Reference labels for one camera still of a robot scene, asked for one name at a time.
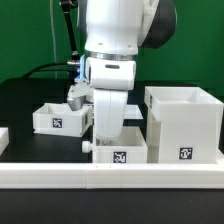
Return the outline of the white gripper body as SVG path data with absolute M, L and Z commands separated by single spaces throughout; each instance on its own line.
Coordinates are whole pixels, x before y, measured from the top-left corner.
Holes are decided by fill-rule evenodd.
M 72 111 L 81 110 L 84 97 L 93 97 L 93 88 L 87 83 L 71 85 L 67 94 L 67 103 Z

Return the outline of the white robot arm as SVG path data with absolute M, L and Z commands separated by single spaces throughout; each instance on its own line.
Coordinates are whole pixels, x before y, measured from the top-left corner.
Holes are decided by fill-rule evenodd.
M 67 102 L 79 110 L 83 97 L 93 98 L 97 139 L 119 138 L 138 49 L 160 48 L 174 35 L 176 24 L 173 0 L 78 0 L 85 55 L 81 78 L 70 87 Z

